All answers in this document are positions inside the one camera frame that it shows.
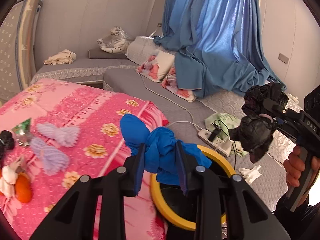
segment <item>pink bedspread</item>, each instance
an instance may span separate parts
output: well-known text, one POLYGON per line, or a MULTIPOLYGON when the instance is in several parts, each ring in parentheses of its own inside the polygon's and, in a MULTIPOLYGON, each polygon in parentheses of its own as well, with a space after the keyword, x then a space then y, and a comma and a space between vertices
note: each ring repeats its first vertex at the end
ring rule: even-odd
MULTIPOLYGON (((138 116, 150 130, 166 121, 152 102, 49 79, 42 79, 0 108, 0 130, 11 130, 31 117, 33 134, 70 156, 67 170, 54 176, 44 174, 41 162, 31 148, 16 145, 4 158, 4 165, 10 164, 20 154, 28 160, 27 173, 32 179, 33 190, 31 202, 23 204, 15 198, 8 201, 0 196, 1 210, 22 240, 29 239, 46 214, 81 175, 103 176, 121 166, 130 156, 119 125, 125 113, 138 116), (35 130, 35 124, 44 122, 58 127, 79 126, 81 132, 76 146, 61 147, 54 140, 41 136, 35 130)), ((165 239, 164 224, 156 217, 150 197, 149 179, 150 174, 145 172, 139 195, 124 200, 128 240, 165 239)), ((95 238, 98 225, 99 220, 96 219, 95 238)))

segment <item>purple yarn bow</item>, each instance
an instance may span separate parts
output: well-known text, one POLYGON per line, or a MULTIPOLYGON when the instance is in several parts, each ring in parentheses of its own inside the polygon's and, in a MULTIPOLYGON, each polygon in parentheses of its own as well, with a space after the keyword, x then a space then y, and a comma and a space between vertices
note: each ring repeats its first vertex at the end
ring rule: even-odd
POLYGON ((56 140, 60 145, 73 147, 79 137, 80 128, 78 126, 69 126, 58 128, 52 123, 39 123, 37 130, 47 138, 56 140))
POLYGON ((52 176, 68 167, 69 156, 55 147, 47 145, 42 139, 33 137, 30 146, 35 155, 42 161, 45 174, 52 176))

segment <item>green plastic wrapper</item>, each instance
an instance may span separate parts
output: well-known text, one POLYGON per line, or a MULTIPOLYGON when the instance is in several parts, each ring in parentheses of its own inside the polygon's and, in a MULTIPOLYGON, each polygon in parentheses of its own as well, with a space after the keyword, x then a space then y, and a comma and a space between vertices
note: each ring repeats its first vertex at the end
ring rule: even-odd
POLYGON ((20 146, 29 146, 30 141, 33 138, 30 132, 31 118, 19 123, 12 128, 12 132, 15 134, 15 138, 20 146))

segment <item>curtain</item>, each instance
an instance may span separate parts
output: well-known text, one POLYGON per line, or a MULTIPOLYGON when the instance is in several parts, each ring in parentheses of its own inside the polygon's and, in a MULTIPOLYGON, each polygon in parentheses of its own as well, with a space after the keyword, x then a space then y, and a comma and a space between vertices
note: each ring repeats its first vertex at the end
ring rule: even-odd
POLYGON ((162 26, 155 43, 178 51, 178 87, 197 97, 281 82, 263 55, 258 0, 166 0, 162 26))

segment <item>silver bolt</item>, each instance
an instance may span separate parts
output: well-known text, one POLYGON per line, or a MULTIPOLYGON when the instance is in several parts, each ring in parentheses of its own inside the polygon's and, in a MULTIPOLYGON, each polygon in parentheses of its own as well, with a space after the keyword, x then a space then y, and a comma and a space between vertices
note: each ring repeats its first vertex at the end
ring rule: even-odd
POLYGON ((242 180, 242 177, 238 174, 235 174, 232 176, 232 179, 236 182, 240 182, 242 180))
POLYGON ((198 171, 198 172, 204 172, 204 171, 205 171, 205 167, 204 167, 204 166, 201 166, 201 165, 196 166, 196 171, 198 171))
POLYGON ((88 175, 83 175, 80 177, 80 181, 81 182, 88 182, 90 179, 90 177, 88 175))
POLYGON ((127 171, 127 168, 124 166, 120 166, 117 168, 118 173, 125 173, 127 171))

